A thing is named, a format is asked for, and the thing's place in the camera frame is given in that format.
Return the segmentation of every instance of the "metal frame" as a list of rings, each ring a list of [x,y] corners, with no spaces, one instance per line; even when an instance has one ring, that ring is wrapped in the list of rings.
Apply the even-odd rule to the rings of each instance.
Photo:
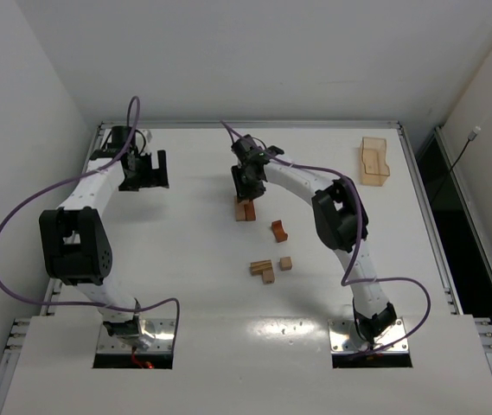
[[[103,133],[111,126],[121,124],[118,121],[102,123],[93,133],[90,147],[87,152],[86,160],[92,152],[98,148],[103,137]],[[419,201],[421,213],[426,226],[426,232],[431,242],[432,251],[438,265],[438,272],[444,285],[444,294],[448,298],[448,303],[451,306],[452,314],[463,314],[461,309],[457,291],[451,278],[449,266],[445,260],[444,250],[438,238],[438,231],[434,219],[431,215],[430,205],[422,185],[419,170],[412,152],[412,147],[407,139],[405,128],[397,121],[236,121],[232,122],[237,128],[393,128],[399,133],[399,140],[406,158],[409,173],[412,178],[412,183],[415,188],[417,199]],[[221,128],[218,122],[201,122],[201,121],[175,121],[175,122],[143,122],[138,128]],[[60,281],[51,279],[44,297],[45,301],[55,301],[61,293]],[[54,306],[44,306],[41,309],[40,316],[52,316],[55,313]],[[0,413],[3,409],[3,403],[7,397],[7,392],[10,388],[10,382],[15,373],[16,364],[21,352],[24,334],[28,327],[28,319],[16,320],[13,328],[25,327],[24,333],[13,331],[11,334],[17,334],[17,337],[11,338],[11,341],[16,340],[16,344],[9,344],[4,351],[3,358],[0,364]],[[492,352],[486,353],[490,371],[492,373]]]
[[[438,147],[444,156],[446,167],[449,168],[451,166],[451,160],[455,157],[451,156],[450,148],[447,146],[447,140],[445,140],[444,132],[441,128],[437,127],[435,129],[435,138],[438,143]],[[474,208],[472,203],[472,197],[466,185],[466,181],[463,179],[463,174],[457,170],[453,170],[450,173],[451,180],[455,185],[455,189],[461,197],[461,204],[463,206],[463,211],[467,217],[469,222],[470,230],[475,235],[476,245],[478,246],[478,251],[480,251],[480,255],[483,259],[484,266],[486,267],[486,271],[492,277],[492,248],[489,243],[488,237],[483,231],[482,222]]]

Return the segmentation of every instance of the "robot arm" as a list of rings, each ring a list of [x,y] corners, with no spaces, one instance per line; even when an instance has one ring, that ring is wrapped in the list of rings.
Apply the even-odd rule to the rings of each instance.
[[[345,181],[331,181],[308,170],[294,169],[273,161],[270,156],[278,156],[278,159],[292,163],[282,156],[284,152],[281,149],[272,146],[261,150],[253,146],[247,136],[237,140],[232,149],[240,161],[239,165],[232,167],[238,198],[252,200],[260,197],[265,192],[263,182],[274,183],[291,191],[313,207],[319,238],[346,269],[355,246],[357,215],[351,189]],[[342,207],[336,209],[337,203],[341,203]],[[395,322],[397,316],[380,284],[374,281],[377,275],[367,247],[368,217],[363,206],[361,215],[361,246],[348,281],[373,280],[350,284],[360,334],[373,342],[376,336]]]
[[[93,152],[86,171],[98,170],[113,159],[125,145],[129,133],[130,127],[113,127],[111,142]],[[153,169],[147,143],[138,152],[133,140],[120,161],[80,180],[74,192],[57,209],[42,212],[42,250],[51,278],[74,286],[94,303],[139,309],[136,298],[122,289],[117,276],[110,275],[112,249],[100,218],[117,190],[169,187],[164,150],[157,152],[157,160],[159,167]],[[122,342],[142,348],[152,341],[134,312],[106,307],[98,307],[98,310],[108,333]]]

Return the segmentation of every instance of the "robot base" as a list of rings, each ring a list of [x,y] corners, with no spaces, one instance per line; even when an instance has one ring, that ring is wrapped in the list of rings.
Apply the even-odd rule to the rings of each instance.
[[[394,325],[374,339],[374,347],[391,343],[405,333],[405,324],[399,318]],[[358,335],[353,319],[329,320],[329,338],[333,368],[412,367],[407,339],[377,354],[352,358],[352,354],[367,350],[367,342]]]
[[[172,342],[175,333],[175,320],[146,319],[145,327],[155,340],[146,350],[137,350],[136,359],[140,362],[150,362],[155,369],[172,369]],[[99,330],[96,357],[93,368],[140,368],[131,360],[132,348],[122,343],[118,338],[111,337],[102,325]]]

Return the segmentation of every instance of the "white table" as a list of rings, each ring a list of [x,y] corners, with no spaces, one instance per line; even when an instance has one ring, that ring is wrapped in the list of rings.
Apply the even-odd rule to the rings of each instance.
[[[410,339],[413,368],[332,369],[326,321],[351,313],[352,294],[340,286],[343,270],[317,238],[311,209],[268,185],[255,201],[257,220],[236,222],[226,132],[155,129],[154,147],[167,150],[170,189],[116,194],[103,221],[112,273],[140,303],[182,303],[173,369],[91,369],[98,312],[58,308],[33,318],[3,414],[492,414],[482,345],[472,318],[450,313],[398,130],[242,131],[357,183],[362,137],[387,139],[391,176],[381,188],[358,189],[379,276],[416,278],[431,294],[431,318]],[[278,219],[290,235],[282,244],[270,230]],[[292,257],[291,271],[278,272],[283,256]],[[273,261],[275,284],[249,275],[249,263],[261,259]],[[411,328],[425,310],[422,292],[408,283],[384,289]],[[64,288],[61,299],[84,297]],[[174,307],[148,315],[172,317]],[[301,318],[304,329],[271,329],[282,317]]]

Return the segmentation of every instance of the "metal base plate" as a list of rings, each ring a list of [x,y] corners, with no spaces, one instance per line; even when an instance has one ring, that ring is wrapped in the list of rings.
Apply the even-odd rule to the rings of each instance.
[[[401,318],[374,339],[377,348],[385,346],[405,335],[405,324]],[[359,337],[353,319],[329,320],[330,351],[332,354],[352,354],[367,350],[367,342]],[[397,342],[381,354],[409,354],[407,339]]]
[[[155,341],[152,342],[147,350],[137,350],[136,355],[170,354],[175,334],[175,320],[158,318],[147,319],[146,321],[150,330],[153,326]],[[96,354],[131,354],[131,351],[131,347],[128,344],[122,343],[116,337],[109,336],[105,327],[101,326]]]

